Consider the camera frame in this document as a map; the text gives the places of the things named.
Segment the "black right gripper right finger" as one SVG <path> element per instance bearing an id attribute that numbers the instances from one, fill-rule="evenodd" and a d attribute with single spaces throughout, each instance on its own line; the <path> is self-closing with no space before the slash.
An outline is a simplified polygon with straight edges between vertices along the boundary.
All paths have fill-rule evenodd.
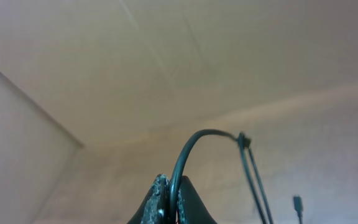
<path id="1" fill-rule="evenodd" d="M 185 175 L 178 190 L 177 214 L 179 224 L 217 224 Z"/>

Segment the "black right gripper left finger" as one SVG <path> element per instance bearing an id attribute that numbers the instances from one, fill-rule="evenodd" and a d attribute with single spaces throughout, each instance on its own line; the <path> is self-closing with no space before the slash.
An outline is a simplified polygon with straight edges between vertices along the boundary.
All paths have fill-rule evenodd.
<path id="1" fill-rule="evenodd" d="M 159 174 L 150 186 L 140 207 L 127 224 L 164 224 L 167 223 L 165 212 L 168 207 L 169 179 Z"/>

